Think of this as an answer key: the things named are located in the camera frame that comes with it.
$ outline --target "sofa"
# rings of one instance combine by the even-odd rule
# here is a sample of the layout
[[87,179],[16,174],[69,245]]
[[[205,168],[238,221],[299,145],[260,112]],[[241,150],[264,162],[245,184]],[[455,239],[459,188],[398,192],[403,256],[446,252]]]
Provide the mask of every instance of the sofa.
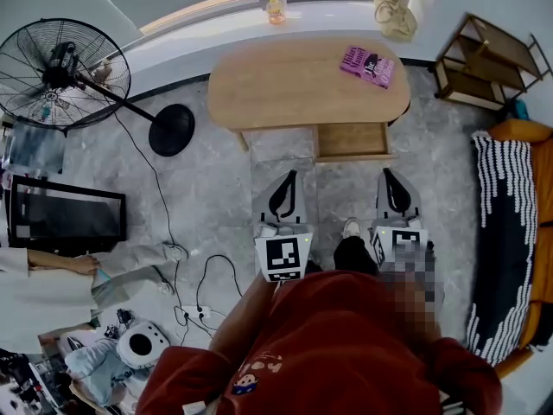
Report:
[[509,119],[473,135],[480,229],[467,347],[500,378],[553,334],[552,132]]

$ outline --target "standing fan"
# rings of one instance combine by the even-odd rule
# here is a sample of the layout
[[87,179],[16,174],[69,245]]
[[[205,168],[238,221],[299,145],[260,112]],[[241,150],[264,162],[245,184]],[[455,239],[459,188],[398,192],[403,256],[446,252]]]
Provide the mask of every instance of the standing fan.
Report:
[[28,125],[67,132],[93,125],[121,106],[152,122],[149,145],[160,156],[181,152],[194,115],[170,105],[155,117],[129,103],[129,64],[103,32],[65,18],[24,26],[0,46],[0,107]]

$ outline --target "orange sofa cushion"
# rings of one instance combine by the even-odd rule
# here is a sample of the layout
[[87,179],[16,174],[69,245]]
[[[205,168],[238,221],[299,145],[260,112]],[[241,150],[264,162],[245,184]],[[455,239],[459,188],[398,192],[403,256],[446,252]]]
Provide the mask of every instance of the orange sofa cushion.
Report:
[[532,146],[537,222],[553,220],[553,138]]
[[542,314],[542,302],[531,302],[526,312],[526,321],[520,335],[520,341],[518,342],[518,348],[525,348],[534,338],[539,325],[539,317]]
[[496,367],[494,367],[495,373],[501,380],[512,371],[517,370],[519,367],[521,367],[530,357],[532,357],[532,351],[528,348],[515,349],[509,354],[507,358],[505,358]]
[[512,118],[496,124],[488,132],[494,140],[500,142],[518,140],[519,142],[537,143],[547,140],[553,130],[549,126],[535,121]]
[[[553,138],[532,146],[532,168],[537,196],[537,222],[553,221]],[[518,346],[527,346],[536,334],[542,303],[553,303],[553,227],[537,229],[531,304]]]

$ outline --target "power strip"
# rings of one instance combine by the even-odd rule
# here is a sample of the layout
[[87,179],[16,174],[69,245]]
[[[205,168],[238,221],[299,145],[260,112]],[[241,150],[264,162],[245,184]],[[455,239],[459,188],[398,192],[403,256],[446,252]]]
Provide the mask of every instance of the power strip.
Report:
[[[182,306],[182,314],[188,313],[188,316],[190,318],[200,318],[200,312],[198,312],[198,308],[196,306]],[[202,317],[204,320],[207,318],[211,318],[211,308],[208,306],[201,306],[201,313],[204,314]]]

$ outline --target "black pants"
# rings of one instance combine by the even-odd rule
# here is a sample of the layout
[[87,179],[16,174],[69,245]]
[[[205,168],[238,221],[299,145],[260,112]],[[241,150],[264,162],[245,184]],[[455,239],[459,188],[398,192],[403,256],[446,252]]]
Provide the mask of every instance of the black pants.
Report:
[[[343,239],[334,251],[334,265],[337,271],[353,271],[377,276],[378,267],[365,249],[365,242],[360,237]],[[309,260],[305,273],[322,271],[321,267]]]

